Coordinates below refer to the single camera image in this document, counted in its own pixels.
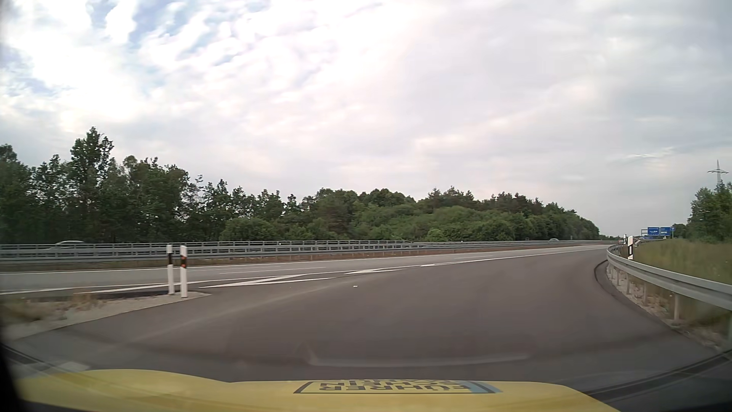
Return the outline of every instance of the guardrail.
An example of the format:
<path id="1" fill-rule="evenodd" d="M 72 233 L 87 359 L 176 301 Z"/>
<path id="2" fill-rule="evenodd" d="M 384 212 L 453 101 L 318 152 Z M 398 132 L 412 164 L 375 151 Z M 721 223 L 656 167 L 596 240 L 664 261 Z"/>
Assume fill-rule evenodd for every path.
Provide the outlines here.
<path id="1" fill-rule="evenodd" d="M 673 293 L 673 319 L 675 321 L 679 321 L 681 316 L 680 296 L 686 296 L 696 301 L 716 306 L 717 308 L 732 311 L 732 284 L 715 282 L 644 265 L 643 263 L 619 256 L 621 251 L 622 245 L 610 246 L 607 252 L 608 264 L 611 267 L 610 278 L 616 285 L 620 285 L 621 272 L 626 273 L 626 295 L 630 294 L 630 284 L 632 282 L 628 278 L 630 275 L 642 281 L 643 304 L 648 303 L 648 284 L 653 284 L 662 288 L 662 290 L 668 290 Z M 732 316 L 729 317 L 727 335 L 728 341 L 732 342 Z"/>
<path id="2" fill-rule="evenodd" d="M 407 240 L 268 240 L 251 242 L 197 242 L 173 244 L 173 254 L 186 246 L 191 259 L 267 257 L 329 252 L 393 251 L 414 249 L 489 249 L 521 246 L 606 244 L 603 240 L 519 240 L 498 242 L 409 242 Z M 167 258 L 166 243 L 104 243 L 64 246 L 0 245 L 0 263 L 104 262 Z"/>

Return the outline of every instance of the asphalt road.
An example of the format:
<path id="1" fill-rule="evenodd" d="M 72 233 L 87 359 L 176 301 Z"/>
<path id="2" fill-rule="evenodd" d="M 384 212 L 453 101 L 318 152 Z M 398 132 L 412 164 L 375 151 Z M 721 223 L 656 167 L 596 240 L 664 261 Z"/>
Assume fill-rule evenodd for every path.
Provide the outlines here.
<path id="1" fill-rule="evenodd" d="M 334 276 L 334 273 L 347 273 L 368 269 L 403 267 L 409 265 L 429 265 L 434 263 L 457 262 L 461 260 L 484 259 L 490 257 L 513 257 L 525 254 L 547 254 L 568 251 L 606 249 L 607 245 L 568 246 L 560 248 L 529 249 L 516 251 L 493 251 L 465 254 L 435 254 L 422 256 L 382 257 L 370 259 L 316 260 L 312 262 L 278 262 L 246 265 L 216 265 L 189 267 L 188 280 L 198 286 L 253 281 L 308 273 Z M 179 269 L 175 269 L 178 279 Z M 64 288 L 96 290 L 124 289 L 144 290 L 168 280 L 166 268 L 114 269 L 93 271 L 53 271 L 34 273 L 0 273 L 0 295 L 24 293 L 30 290 L 61 290 Z"/>
<path id="2" fill-rule="evenodd" d="M 278 264 L 277 280 L 204 282 L 200 291 L 210 296 L 12 346 L 71 369 L 157 369 L 223 381 L 521 380 L 581 391 L 715 356 L 608 292 L 596 279 L 605 247 L 573 249 L 297 263 L 295 273 Z M 196 276 L 222 274 L 207 268 Z M 723 364 L 683 388 L 608 402 L 623 411 L 655 411 L 710 400 L 732 380 L 707 378 L 729 379 L 731 372 Z"/>

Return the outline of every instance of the car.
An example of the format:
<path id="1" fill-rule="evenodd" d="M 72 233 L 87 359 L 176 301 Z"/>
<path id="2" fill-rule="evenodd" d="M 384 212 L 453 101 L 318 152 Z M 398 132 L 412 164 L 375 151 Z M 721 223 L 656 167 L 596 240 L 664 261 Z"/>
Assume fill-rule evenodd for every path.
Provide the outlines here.
<path id="1" fill-rule="evenodd" d="M 85 245 L 86 242 L 83 240 L 62 240 L 61 242 L 54 243 L 49 249 L 72 249 L 78 245 Z"/>

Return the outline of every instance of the road marking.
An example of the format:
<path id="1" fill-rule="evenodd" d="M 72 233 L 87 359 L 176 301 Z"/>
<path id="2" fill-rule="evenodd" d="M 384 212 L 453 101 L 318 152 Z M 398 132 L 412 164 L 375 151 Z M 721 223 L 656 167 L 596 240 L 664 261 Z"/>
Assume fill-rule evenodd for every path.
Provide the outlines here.
<path id="1" fill-rule="evenodd" d="M 260 281 L 237 282 L 237 283 L 227 283 L 227 284 L 213 284 L 211 286 L 200 287 L 199 289 L 206 289 L 206 288 L 210 288 L 210 287 L 230 287 L 230 286 L 248 286 L 248 285 L 251 285 L 251 284 L 267 284 L 267 283 L 270 283 L 270 281 L 275 281 L 275 282 L 272 282 L 272 283 L 285 283 L 285 282 L 276 282 L 276 281 L 277 280 L 280 280 L 280 279 L 295 278 L 295 277 L 298 277 L 298 276 L 324 275 L 324 274 L 327 274 L 327 273 L 343 273 L 343 272 L 346 272 L 346 271 L 315 272 L 315 273 L 301 273 L 301 274 L 297 274 L 297 275 L 284 275 L 284 276 L 270 277 L 270 278 L 268 278 L 266 280 L 260 280 Z"/>
<path id="2" fill-rule="evenodd" d="M 348 272 L 346 275 L 357 275 L 362 273 L 380 273 L 380 272 L 393 272 L 393 271 L 400 271 L 401 269 L 388 269 L 388 268 L 379 268 L 379 269 L 364 269 L 363 271 L 355 271 L 355 272 Z"/>
<path id="3" fill-rule="evenodd" d="M 309 269 L 325 269 L 325 266 L 317 268 L 292 268 L 292 269 L 272 269 L 270 271 L 246 271 L 246 272 L 221 272 L 220 275 L 231 275 L 233 273 L 261 273 L 261 272 L 279 272 L 279 271 L 307 271 Z"/>
<path id="4" fill-rule="evenodd" d="M 315 278 L 315 279 L 292 279 L 292 280 L 280 280 L 277 282 L 262 282 L 257 284 L 275 284 L 275 283 L 291 283 L 291 282 L 308 282 L 311 280 L 327 280 L 327 279 L 335 279 L 335 278 Z"/>
<path id="5" fill-rule="evenodd" d="M 245 280 L 245 279 L 261 279 L 261 280 L 255 280 L 250 282 L 238 282 L 238 283 L 232 283 L 232 284 L 224 284 L 224 285 L 212 285 L 212 286 L 204 286 L 203 288 L 208 287 L 230 287 L 230 286 L 246 286 L 250 284 L 259 284 L 261 282 L 269 282 L 269 281 L 276 281 L 277 279 L 289 279 L 292 277 L 298 277 L 298 276 L 307 276 L 307 275 L 316 275 L 316 274 L 325 274 L 325 273 L 345 273 L 346 275 L 357 275 L 357 274 L 367 274 L 367 273 L 380 273 L 380 272 L 392 272 L 392 271 L 398 271 L 404 268 L 424 268 L 424 267 L 430 267 L 430 266 L 442 266 L 442 265 L 455 265 L 459 263 L 473 263 L 473 262 L 487 262 L 489 260 L 503 260 L 503 259 L 516 259 L 519 257 L 532 257 L 532 256 L 546 256 L 550 254 L 563 254 L 563 253 L 575 253 L 579 251 L 592 251 L 592 250 L 598 250 L 599 248 L 595 249 L 580 249 L 580 250 L 569 250 L 569 251 L 557 251 L 557 252 L 551 252 L 551 253 L 541 253 L 541 254 L 522 254 L 518 256 L 505 256 L 505 257 L 490 257 L 486 259 L 476 259 L 476 260 L 464 260 L 459 262 L 440 262 L 440 263 L 430 263 L 426 265 L 405 265 L 405 266 L 394 266 L 391 268 L 376 268 L 376 269 L 363 269 L 360 271 L 329 271 L 329 272 L 317 272 L 317 273 L 301 273 L 296 275 L 284 275 L 284 276 L 254 276 L 254 277 L 247 277 L 247 278 L 234 278 L 234 279 L 207 279 L 207 280 L 199 280 L 199 281 L 192 281 L 188 282 L 188 284 L 199 284 L 199 283 L 207 283 L 207 282 L 226 282 L 226 281 L 232 281 L 232 280 Z M 306 269 L 318 269 L 318 268 L 325 268 L 323 267 L 317 267 L 317 268 L 298 268 L 298 269 L 278 269 L 274 271 L 281 271 L 281 270 L 306 270 Z M 251 271 L 251 272 L 231 272 L 231 273 L 255 273 L 255 272 L 270 272 L 270 271 Z M 131 284 L 131 285 L 98 285 L 98 286 L 84 286 L 84 287 L 55 287 L 55 288 L 47 288 L 47 289 L 38 289 L 38 290 L 15 290 L 10 292 L 2 292 L 0 295 L 17 295 L 20 293 L 39 293 L 39 292 L 53 292 L 57 290 L 72 290 L 72 289 L 89 289 L 89 288 L 98 288 L 98 287 L 115 287 L 115 286 L 123 286 L 123 288 L 119 289 L 108 289 L 108 290 L 93 290 L 88 292 L 80 292 L 75 294 L 84 294 L 84 293 L 113 293 L 113 292 L 126 292 L 130 290 L 145 290 L 145 289 L 154 289 L 156 287 L 164 287 L 167 286 L 167 283 L 156 283 L 156 284 Z"/>
<path id="6" fill-rule="evenodd" d="M 188 284 L 198 284 L 198 283 L 206 283 L 206 282 L 226 282 L 231 280 L 243 280 L 243 279 L 271 279 L 276 276 L 255 276 L 250 278 L 234 278 L 234 279 L 208 279 L 208 280 L 196 280 L 192 282 L 188 282 Z M 180 282 L 173 283 L 176 286 L 179 286 Z M 127 292 L 129 290 L 143 290 L 143 289 L 154 289 L 156 287 L 164 287 L 168 286 L 167 283 L 156 283 L 151 284 L 150 286 L 142 286 L 142 287 L 124 287 L 121 289 L 107 289 L 107 290 L 90 290 L 88 292 L 77 292 L 75 295 L 83 295 L 88 293 L 112 293 L 112 292 Z M 70 289 L 85 289 L 84 287 L 72 287 Z"/>
<path id="7" fill-rule="evenodd" d="M 611 245 L 577 245 L 577 246 L 558 246 L 553 248 L 536 248 L 536 249 L 514 249 L 514 250 L 503 250 L 503 251 L 517 251 L 517 250 L 546 250 L 546 249 L 558 249 L 558 248 L 582 248 L 578 250 L 573 251 L 589 251 L 589 250 L 598 250 L 598 249 L 606 249 L 608 246 Z M 356 251 L 354 253 L 372 253 L 374 251 L 399 251 L 399 250 L 421 250 L 421 249 L 374 249 L 373 251 Z M 487 252 L 484 251 L 471 251 L 471 252 L 457 252 L 458 254 L 484 254 Z M 318 260 L 318 262 L 349 262 L 353 260 L 379 260 L 379 259 L 409 259 L 409 258 L 418 258 L 423 259 L 425 257 L 443 257 L 444 254 L 420 254 L 420 255 L 407 255 L 407 256 L 389 256 L 389 257 L 361 257 L 361 258 L 353 258 L 353 259 L 331 259 L 331 260 Z M 272 263 L 239 263 L 235 265 L 210 265 L 210 266 L 196 266 L 194 268 L 189 268 L 189 271 L 207 271 L 211 269 L 221 269 L 221 268 L 236 268 L 236 267 L 251 267 L 251 266 L 267 266 L 267 265 L 292 265 L 294 263 L 306 263 L 308 261 L 305 260 L 299 260 L 295 262 L 272 262 Z M 122 268 L 122 269 L 94 269 L 91 271 L 55 271 L 55 272 L 5 272 L 0 273 L 0 275 L 45 275 L 45 274 L 57 274 L 57 273 L 99 273 L 99 272 L 120 272 L 120 271 L 165 271 L 165 268 Z"/>
<path id="8" fill-rule="evenodd" d="M 552 252 L 552 253 L 537 253 L 537 254 L 522 254 L 522 255 L 519 255 L 519 256 L 489 257 L 487 259 L 464 260 L 462 262 L 430 263 L 429 265 L 421 265 L 421 266 L 422 267 L 425 267 L 425 266 L 456 265 L 458 263 L 487 262 L 488 260 L 515 259 L 517 257 L 546 256 L 546 255 L 549 255 L 549 254 L 562 254 L 562 253 L 575 253 L 575 252 L 578 252 L 578 251 L 555 251 L 555 252 Z"/>
<path id="9" fill-rule="evenodd" d="M 492 251 L 491 253 L 489 253 L 489 254 L 486 254 L 485 256 L 492 256 L 492 255 L 493 255 L 494 253 L 498 253 L 498 252 Z M 454 258 L 453 260 L 463 260 L 463 259 L 475 259 L 476 257 L 480 257 L 480 256 L 466 256 L 466 257 L 456 257 L 456 258 Z"/>
<path id="10" fill-rule="evenodd" d="M 38 289 L 38 290 L 14 290 L 12 292 L 0 293 L 0 295 L 17 295 L 18 293 L 27 293 L 27 292 L 53 292 L 54 290 L 69 290 L 69 289 L 75 289 L 75 288 L 74 287 L 51 287 L 48 289 Z"/>
<path id="11" fill-rule="evenodd" d="M 519 255 L 519 256 L 506 256 L 506 257 L 491 257 L 487 259 L 479 259 L 479 260 L 466 260 L 461 262 L 443 262 L 443 263 L 432 263 L 429 265 L 407 265 L 407 266 L 395 266 L 391 268 L 376 268 L 376 269 L 363 269 L 360 271 L 353 271 L 353 272 L 347 272 L 347 271 L 334 271 L 334 272 L 320 272 L 320 273 L 302 273 L 297 275 L 284 275 L 284 276 L 277 276 L 274 278 L 269 279 L 262 279 L 258 281 L 251 281 L 251 282 L 237 282 L 237 283 L 230 283 L 230 284 L 213 284 L 211 286 L 204 286 L 200 289 L 206 289 L 210 287 L 232 287 L 232 286 L 250 286 L 253 284 L 274 284 L 274 283 L 286 283 L 286 282 L 276 282 L 278 279 L 289 279 L 299 276 L 306 276 L 306 275 L 318 275 L 322 273 L 344 273 L 345 275 L 359 275 L 359 274 L 369 274 L 369 273 L 381 273 L 381 272 L 392 272 L 392 271 L 399 271 L 404 268 L 423 268 L 427 266 L 442 266 L 442 265 L 455 265 L 459 263 L 471 263 L 471 262 L 485 262 L 488 260 L 501 260 L 501 259 L 514 259 L 518 257 L 532 257 L 532 256 L 545 256 L 548 254 L 561 254 L 561 253 L 573 253 L 576 251 L 560 251 L 560 252 L 552 252 L 552 253 L 542 253 L 542 254 L 525 254 L 525 255 Z"/>

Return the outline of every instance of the sky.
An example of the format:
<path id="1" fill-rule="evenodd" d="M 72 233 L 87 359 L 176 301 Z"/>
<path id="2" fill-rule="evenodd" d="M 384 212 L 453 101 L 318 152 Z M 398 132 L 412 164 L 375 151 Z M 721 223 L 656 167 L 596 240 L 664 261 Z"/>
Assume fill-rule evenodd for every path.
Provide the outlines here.
<path id="1" fill-rule="evenodd" d="M 0 144 L 94 126 L 121 160 L 284 196 L 454 185 L 601 233 L 685 222 L 732 172 L 728 0 L 17 0 Z"/>

